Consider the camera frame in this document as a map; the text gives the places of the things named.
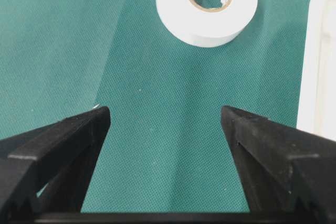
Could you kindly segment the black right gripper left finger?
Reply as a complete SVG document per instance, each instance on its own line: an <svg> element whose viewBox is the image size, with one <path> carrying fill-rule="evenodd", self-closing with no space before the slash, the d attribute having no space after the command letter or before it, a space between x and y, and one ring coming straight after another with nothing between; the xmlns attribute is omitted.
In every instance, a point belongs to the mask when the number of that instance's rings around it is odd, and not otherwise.
<svg viewBox="0 0 336 224"><path fill-rule="evenodd" d="M106 106L1 140L1 223L80 212L110 128Z"/></svg>

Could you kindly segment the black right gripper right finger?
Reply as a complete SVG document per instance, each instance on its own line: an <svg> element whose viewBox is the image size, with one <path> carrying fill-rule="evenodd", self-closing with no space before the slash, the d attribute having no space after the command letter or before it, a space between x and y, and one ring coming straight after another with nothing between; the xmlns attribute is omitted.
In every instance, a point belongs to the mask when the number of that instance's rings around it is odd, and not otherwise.
<svg viewBox="0 0 336 224"><path fill-rule="evenodd" d="M335 142L232 106L221 126L252 212L335 223Z"/></svg>

